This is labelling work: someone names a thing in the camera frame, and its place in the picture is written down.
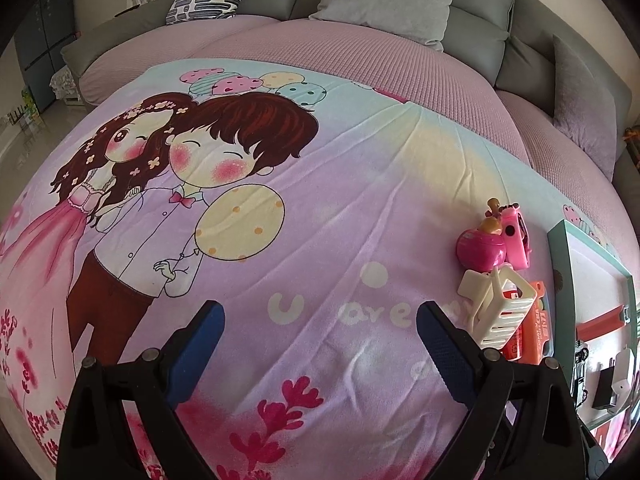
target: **green picture frame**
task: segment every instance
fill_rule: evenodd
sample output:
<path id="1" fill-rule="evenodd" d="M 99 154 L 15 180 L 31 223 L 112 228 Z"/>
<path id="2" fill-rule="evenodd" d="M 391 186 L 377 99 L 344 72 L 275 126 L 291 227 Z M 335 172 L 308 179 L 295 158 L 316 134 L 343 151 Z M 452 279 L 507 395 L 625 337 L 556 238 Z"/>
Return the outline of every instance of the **green picture frame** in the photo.
<path id="1" fill-rule="evenodd" d="M 591 251 L 612 265 L 620 274 L 626 277 L 628 288 L 628 314 L 630 322 L 628 330 L 628 346 L 634 355 L 634 368 L 638 365 L 638 313 L 634 279 L 626 267 L 613 254 L 593 240 L 587 233 L 567 220 L 562 220 L 548 232 L 549 251 L 554 270 L 554 288 L 556 291 L 556 318 L 554 323 L 554 357 L 562 366 L 567 384 L 571 384 L 575 359 L 575 290 L 572 273 L 572 261 L 569 250 L 569 237 L 576 238 Z M 607 413 L 596 420 L 585 421 L 592 430 L 604 424 L 614 415 Z"/>

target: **bow tie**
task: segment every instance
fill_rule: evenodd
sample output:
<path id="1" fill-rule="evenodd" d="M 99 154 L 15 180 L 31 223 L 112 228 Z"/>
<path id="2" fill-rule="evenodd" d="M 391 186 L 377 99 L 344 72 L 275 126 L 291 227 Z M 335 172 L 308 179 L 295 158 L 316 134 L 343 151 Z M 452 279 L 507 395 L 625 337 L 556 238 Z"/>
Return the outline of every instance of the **bow tie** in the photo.
<path id="1" fill-rule="evenodd" d="M 188 197 L 185 198 L 183 197 L 180 193 L 178 193 L 177 191 L 174 191 L 174 194 L 171 195 L 171 198 L 169 199 L 169 203 L 170 204 L 175 204 L 180 202 L 183 206 L 185 206 L 186 208 L 191 208 L 191 206 L 193 205 L 193 203 L 196 201 L 196 199 L 194 199 L 193 197 Z"/>

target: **yellow polka dot balloon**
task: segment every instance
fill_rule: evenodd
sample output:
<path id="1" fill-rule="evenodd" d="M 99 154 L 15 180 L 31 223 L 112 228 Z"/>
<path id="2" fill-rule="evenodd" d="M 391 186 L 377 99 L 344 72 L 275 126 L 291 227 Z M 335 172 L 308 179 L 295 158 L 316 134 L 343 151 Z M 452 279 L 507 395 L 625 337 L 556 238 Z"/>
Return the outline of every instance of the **yellow polka dot balloon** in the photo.
<path id="1" fill-rule="evenodd" d="M 273 189 L 259 184 L 237 186 L 202 215 L 196 243 L 211 258 L 245 260 L 267 248 L 283 222 L 284 203 Z"/>
<path id="2" fill-rule="evenodd" d="M 260 79 L 267 88 L 280 88 L 291 83 L 302 83 L 305 77 L 295 72 L 270 72 Z"/>

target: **balloon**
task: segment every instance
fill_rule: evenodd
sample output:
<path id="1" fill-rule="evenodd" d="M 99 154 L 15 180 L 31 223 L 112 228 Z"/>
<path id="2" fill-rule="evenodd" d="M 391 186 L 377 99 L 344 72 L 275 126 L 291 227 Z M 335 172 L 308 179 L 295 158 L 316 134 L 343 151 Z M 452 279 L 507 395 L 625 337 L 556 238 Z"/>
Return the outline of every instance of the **balloon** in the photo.
<path id="1" fill-rule="evenodd" d="M 287 97 L 300 106 L 311 106 L 326 97 L 326 90 L 315 83 L 296 83 L 278 88 L 277 95 Z"/>
<path id="2" fill-rule="evenodd" d="M 236 75 L 219 80 L 211 88 L 211 95 L 238 94 L 262 86 L 262 79 L 253 79 L 245 75 Z"/>
<path id="3" fill-rule="evenodd" d="M 237 72 L 218 72 L 203 76 L 189 87 L 189 93 L 194 95 L 211 95 L 211 89 L 218 81 L 239 75 Z"/>
<path id="4" fill-rule="evenodd" d="M 199 81 L 206 75 L 211 74 L 222 74 L 225 71 L 224 68 L 203 68 L 201 70 L 192 70 L 191 72 L 187 72 L 186 74 L 182 74 L 180 76 L 180 81 L 183 83 L 193 84 L 196 81 Z"/>
<path id="5" fill-rule="evenodd" d="M 305 77 L 295 72 L 270 72 L 263 75 L 260 79 L 264 81 L 267 88 L 280 88 L 290 83 L 302 83 Z"/>
<path id="6" fill-rule="evenodd" d="M 284 203 L 271 188 L 245 184 L 223 193 L 196 227 L 200 250 L 217 260 L 244 260 L 271 244 L 284 222 Z"/>

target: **brown pants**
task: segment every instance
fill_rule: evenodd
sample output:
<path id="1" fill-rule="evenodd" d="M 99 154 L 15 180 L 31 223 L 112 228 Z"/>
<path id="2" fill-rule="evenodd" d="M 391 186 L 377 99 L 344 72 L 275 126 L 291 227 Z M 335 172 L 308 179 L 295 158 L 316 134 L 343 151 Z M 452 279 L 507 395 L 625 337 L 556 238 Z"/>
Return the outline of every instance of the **brown pants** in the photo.
<path id="1" fill-rule="evenodd" d="M 103 365 L 117 364 L 127 341 L 155 298 L 120 282 L 91 251 L 66 298 L 71 348 L 88 324 L 94 327 L 87 355 Z"/>

